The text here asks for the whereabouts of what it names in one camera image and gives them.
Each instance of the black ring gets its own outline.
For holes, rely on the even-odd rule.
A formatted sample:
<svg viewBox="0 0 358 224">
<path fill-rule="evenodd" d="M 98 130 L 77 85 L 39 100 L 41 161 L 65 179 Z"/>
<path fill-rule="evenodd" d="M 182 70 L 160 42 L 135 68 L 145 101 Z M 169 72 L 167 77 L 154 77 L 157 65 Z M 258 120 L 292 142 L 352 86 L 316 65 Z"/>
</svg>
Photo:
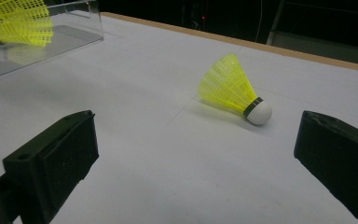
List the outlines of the black ring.
<svg viewBox="0 0 358 224">
<path fill-rule="evenodd" d="M 246 107 L 246 109 L 243 111 L 243 115 L 248 118 L 249 114 L 252 112 L 253 109 L 255 109 L 255 107 L 257 105 L 259 105 L 261 102 L 263 102 L 263 99 L 261 99 L 260 97 L 257 97 L 255 100 L 253 100 L 248 107 Z"/>
</svg>

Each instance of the shuttlecock cork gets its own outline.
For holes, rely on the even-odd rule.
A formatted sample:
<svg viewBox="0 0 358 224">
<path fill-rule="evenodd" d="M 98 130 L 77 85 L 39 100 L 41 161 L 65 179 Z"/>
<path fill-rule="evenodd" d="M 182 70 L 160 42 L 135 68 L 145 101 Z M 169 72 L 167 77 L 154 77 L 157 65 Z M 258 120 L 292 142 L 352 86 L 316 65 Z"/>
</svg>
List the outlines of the shuttlecock cork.
<svg viewBox="0 0 358 224">
<path fill-rule="evenodd" d="M 0 42 L 46 46 L 53 24 L 43 0 L 0 0 Z"/>
<path fill-rule="evenodd" d="M 242 113 L 255 125 L 272 115 L 271 107 L 258 97 L 235 54 L 217 61 L 199 85 L 199 98 Z"/>
</svg>

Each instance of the dark background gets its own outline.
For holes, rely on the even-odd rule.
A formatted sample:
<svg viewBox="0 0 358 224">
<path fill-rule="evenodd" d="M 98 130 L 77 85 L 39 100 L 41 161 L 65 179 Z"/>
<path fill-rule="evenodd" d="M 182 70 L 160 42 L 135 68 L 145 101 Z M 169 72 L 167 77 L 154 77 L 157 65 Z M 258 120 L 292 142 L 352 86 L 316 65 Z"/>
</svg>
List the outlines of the dark background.
<svg viewBox="0 0 358 224">
<path fill-rule="evenodd" d="M 101 11 L 259 43 L 267 42 L 280 2 L 280 0 L 99 0 Z M 261 6 L 263 17 L 257 32 Z M 276 28 L 278 31 L 294 35 L 358 47 L 358 0 L 286 0 Z"/>
</svg>

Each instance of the white surface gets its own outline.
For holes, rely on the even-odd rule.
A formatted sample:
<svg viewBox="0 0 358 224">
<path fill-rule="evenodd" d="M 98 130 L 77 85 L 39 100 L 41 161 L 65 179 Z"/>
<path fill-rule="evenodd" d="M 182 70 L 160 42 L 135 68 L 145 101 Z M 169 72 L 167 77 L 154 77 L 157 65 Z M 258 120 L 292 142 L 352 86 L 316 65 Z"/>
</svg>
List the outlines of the white surface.
<svg viewBox="0 0 358 224">
<path fill-rule="evenodd" d="M 0 77 L 1 160 L 90 109 L 100 159 L 51 223 L 358 223 L 293 156 L 303 110 L 358 128 L 358 71 L 103 18 L 105 40 Z M 257 127 L 197 99 L 237 54 L 274 114 Z"/>
</svg>

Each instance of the clear plastic box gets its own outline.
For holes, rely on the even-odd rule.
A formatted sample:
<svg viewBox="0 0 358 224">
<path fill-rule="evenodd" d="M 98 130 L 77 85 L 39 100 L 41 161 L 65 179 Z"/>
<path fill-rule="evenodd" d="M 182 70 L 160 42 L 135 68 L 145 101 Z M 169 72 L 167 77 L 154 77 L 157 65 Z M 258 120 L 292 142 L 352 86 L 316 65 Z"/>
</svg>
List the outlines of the clear plastic box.
<svg viewBox="0 0 358 224">
<path fill-rule="evenodd" d="M 103 40 L 97 0 L 48 3 L 54 36 L 50 44 L 38 47 L 7 43 L 0 45 L 0 76 L 32 63 L 41 62 L 69 50 Z"/>
</svg>

